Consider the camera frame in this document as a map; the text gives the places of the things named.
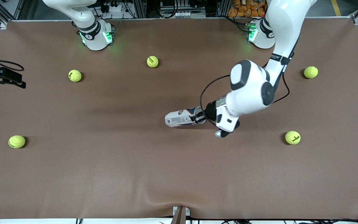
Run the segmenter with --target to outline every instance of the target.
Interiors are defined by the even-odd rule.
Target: gray floor
[[[349,15],[358,10],[358,0],[337,0],[342,16]],[[335,16],[335,11],[331,0],[318,0],[309,10],[307,16]],[[38,0],[37,10],[34,14],[35,20],[67,20],[69,19],[63,13],[51,9]]]

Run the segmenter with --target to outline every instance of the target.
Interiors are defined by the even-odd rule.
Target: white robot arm
[[[114,32],[111,24],[96,19],[87,6],[96,0],[43,0],[44,3],[70,17],[80,30],[82,42],[93,51],[99,51],[112,44]]]
[[[276,45],[266,68],[250,60],[240,61],[230,72],[231,92],[209,103],[205,115],[192,114],[190,116],[193,119],[190,121],[176,119],[177,122],[173,122],[172,116],[176,112],[171,112],[165,117],[165,123],[171,127],[197,124],[207,116],[208,119],[216,120],[219,130],[215,136],[223,138],[240,125],[238,119],[241,115],[270,106],[274,102],[280,77],[291,60],[306,13],[316,1],[268,1],[266,16],[256,23],[257,31],[249,37],[257,47],[268,48],[275,40]]]

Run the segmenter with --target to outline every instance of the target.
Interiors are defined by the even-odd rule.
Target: brown table surface
[[[82,46],[69,22],[10,22],[0,59],[26,89],[0,85],[0,218],[138,218],[187,206],[195,218],[358,218],[358,26],[306,19],[286,72],[291,94],[241,117],[225,139],[164,116],[272,49],[227,20],[124,21],[113,46]],[[148,68],[149,55],[160,58]],[[300,71],[314,65],[311,80]],[[71,69],[85,74],[68,80]],[[230,89],[212,85],[210,102]],[[286,93],[281,83],[277,97]],[[283,133],[302,141],[288,146]],[[11,149],[12,135],[27,136]]]

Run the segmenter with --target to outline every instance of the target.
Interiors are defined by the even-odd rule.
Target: plastic bag of potatoes
[[[267,9],[266,0],[232,0],[232,4],[228,17],[263,17]]]

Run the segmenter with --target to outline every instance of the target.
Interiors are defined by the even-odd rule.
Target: yellow tennis ball
[[[301,135],[296,131],[290,131],[285,135],[285,140],[291,145],[296,145],[301,141]]]
[[[81,72],[79,72],[78,70],[71,70],[68,73],[68,78],[73,82],[78,82],[81,80],[82,75],[81,75]]]
[[[147,58],[147,65],[150,68],[155,68],[158,66],[158,58],[155,56],[150,56]]]
[[[12,136],[7,142],[10,147],[18,149],[24,146],[26,139],[23,136]]]
[[[314,78],[319,73],[319,70],[317,70],[314,66],[309,66],[305,69],[304,75],[306,78]]]

